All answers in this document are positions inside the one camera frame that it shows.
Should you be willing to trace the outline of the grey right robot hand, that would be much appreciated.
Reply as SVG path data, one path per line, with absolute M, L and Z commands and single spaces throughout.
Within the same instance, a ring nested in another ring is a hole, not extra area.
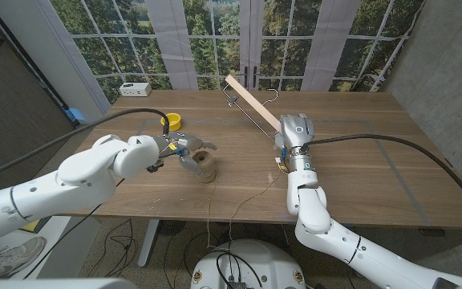
M 282 150 L 281 164 L 288 172 L 298 170 L 314 171 L 311 156 L 302 146 L 314 139 L 314 125 L 303 113 L 282 115 L 281 131 L 275 132 L 275 144 Z

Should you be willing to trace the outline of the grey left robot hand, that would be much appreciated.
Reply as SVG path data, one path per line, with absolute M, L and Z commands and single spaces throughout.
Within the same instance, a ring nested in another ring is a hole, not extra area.
M 183 132 L 170 132 L 166 136 L 154 136 L 153 139 L 160 149 L 160 155 L 158 161 L 154 165 L 147 167 L 147 171 L 150 173 L 156 172 L 158 168 L 164 165 L 163 159 L 165 157 L 177 155 L 183 168 L 193 171 L 199 176 L 202 174 L 202 169 L 200 169 L 198 164 L 189 156 L 190 153 L 199 149 L 217 150 L 215 144 Z

